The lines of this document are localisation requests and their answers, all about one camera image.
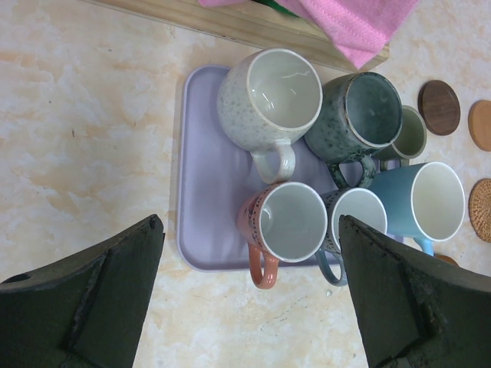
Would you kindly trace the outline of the light blue mug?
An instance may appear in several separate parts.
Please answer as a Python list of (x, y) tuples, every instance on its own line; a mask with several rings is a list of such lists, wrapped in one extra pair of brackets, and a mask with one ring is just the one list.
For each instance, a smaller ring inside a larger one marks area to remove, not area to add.
[(451, 239), (463, 224), (463, 185), (446, 163), (419, 163), (380, 172), (369, 189), (385, 207), (387, 232), (412, 238), (430, 256), (434, 242)]

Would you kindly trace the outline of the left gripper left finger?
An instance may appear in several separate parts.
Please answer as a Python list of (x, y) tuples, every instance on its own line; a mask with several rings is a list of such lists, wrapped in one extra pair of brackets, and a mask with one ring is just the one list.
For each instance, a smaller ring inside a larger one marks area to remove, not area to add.
[(165, 233), (150, 215), (1, 283), (3, 367), (131, 367)]

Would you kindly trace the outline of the brown grooved coaster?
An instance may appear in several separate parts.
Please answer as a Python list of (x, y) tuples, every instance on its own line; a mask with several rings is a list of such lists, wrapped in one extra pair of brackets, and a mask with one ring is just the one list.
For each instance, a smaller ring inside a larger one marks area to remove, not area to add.
[(455, 260), (453, 260), (451, 257), (447, 255), (435, 254), (435, 257), (442, 261), (445, 261), (448, 264), (459, 266)]

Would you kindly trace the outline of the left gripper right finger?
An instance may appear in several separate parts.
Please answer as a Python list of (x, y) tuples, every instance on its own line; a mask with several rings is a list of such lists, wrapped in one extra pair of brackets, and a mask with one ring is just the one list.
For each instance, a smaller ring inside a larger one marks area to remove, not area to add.
[(348, 287), (370, 367), (488, 367), (490, 278), (343, 215)]

